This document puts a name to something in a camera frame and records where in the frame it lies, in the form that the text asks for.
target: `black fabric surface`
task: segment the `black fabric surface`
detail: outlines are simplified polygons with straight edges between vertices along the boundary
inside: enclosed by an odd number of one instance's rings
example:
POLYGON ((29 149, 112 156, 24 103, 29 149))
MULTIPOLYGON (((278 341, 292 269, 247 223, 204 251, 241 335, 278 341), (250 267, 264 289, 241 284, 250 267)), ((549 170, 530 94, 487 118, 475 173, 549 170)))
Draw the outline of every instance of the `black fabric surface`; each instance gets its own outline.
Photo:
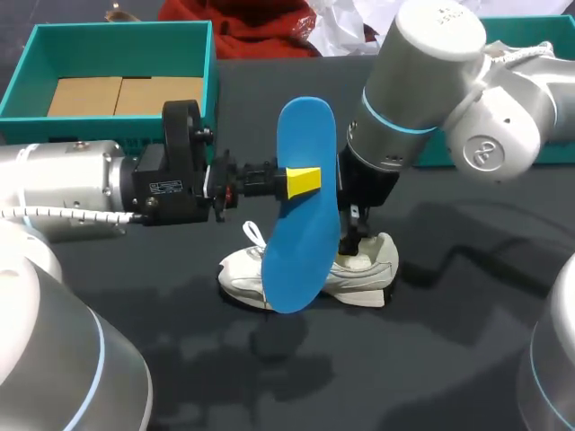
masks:
MULTIPOLYGON (((327 100, 343 138, 371 62, 222 62, 218 143, 242 163, 272 157, 278 114, 300 95, 327 100)), ((226 224, 133 228, 56 253, 73 290, 145 356, 156 431, 523 430, 518 358, 575 251, 574 180, 573 168, 497 188, 406 172, 371 217, 402 260, 381 310, 319 298, 280 316, 224 302, 218 263, 251 245, 244 221, 271 233, 267 198, 243 199, 226 224)))

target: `white sneaker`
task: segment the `white sneaker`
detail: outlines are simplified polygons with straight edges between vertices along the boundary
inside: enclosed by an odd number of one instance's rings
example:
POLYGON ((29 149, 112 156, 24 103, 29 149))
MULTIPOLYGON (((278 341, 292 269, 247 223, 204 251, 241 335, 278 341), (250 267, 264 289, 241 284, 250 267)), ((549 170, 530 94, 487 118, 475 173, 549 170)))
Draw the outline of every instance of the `white sneaker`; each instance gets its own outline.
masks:
MULTIPOLYGON (((251 307, 272 310, 261 284, 261 258, 266 242, 253 222, 243 231, 255 246, 227 256, 217 277, 224 292, 251 307)), ((361 240, 357 256, 337 255, 323 292, 342 303, 360 307, 383 307, 389 297, 385 289, 395 278, 399 255, 387 233, 361 240)))

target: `teal plastic crate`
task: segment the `teal plastic crate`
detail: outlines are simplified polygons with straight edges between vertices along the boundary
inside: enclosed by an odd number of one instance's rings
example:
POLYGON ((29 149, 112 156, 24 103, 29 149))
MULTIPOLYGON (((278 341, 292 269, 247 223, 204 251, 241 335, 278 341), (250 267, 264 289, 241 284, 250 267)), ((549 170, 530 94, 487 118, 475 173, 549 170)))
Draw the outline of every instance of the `teal plastic crate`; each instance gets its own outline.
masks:
MULTIPOLYGON (((557 57, 575 60, 575 20, 571 16, 492 17, 482 22, 488 43, 501 40, 512 47, 526 47, 548 40, 557 57)), ((575 142, 547 143, 536 161, 536 164, 565 163, 575 163, 575 142)), ((442 132, 428 142, 418 165, 453 166, 442 132)))
POLYGON ((6 143, 113 139, 127 154, 138 155, 144 145, 163 141, 160 115, 46 117, 58 78, 92 76, 202 77, 202 118, 216 129, 211 22, 46 24, 32 31, 0 104, 6 143))

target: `yellow block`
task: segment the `yellow block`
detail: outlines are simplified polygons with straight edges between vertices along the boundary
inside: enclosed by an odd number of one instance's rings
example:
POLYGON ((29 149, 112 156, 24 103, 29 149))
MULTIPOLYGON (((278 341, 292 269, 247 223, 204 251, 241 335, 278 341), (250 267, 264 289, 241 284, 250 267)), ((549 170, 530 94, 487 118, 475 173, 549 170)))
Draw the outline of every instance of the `yellow block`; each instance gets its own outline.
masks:
POLYGON ((321 168, 286 168, 287 199, 319 190, 322 186, 321 168))

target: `shoe insole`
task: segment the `shoe insole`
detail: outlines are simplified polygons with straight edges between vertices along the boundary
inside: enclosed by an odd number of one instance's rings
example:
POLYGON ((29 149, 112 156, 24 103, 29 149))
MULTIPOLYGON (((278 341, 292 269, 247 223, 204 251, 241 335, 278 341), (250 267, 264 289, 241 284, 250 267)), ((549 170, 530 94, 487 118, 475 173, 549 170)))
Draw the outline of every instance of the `shoe insole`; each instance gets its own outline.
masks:
POLYGON ((281 202, 279 219, 261 263, 268 303, 298 312, 322 290, 340 241, 336 197, 337 142, 330 106, 313 97, 288 103, 278 121, 278 166, 321 168, 319 191, 281 202))

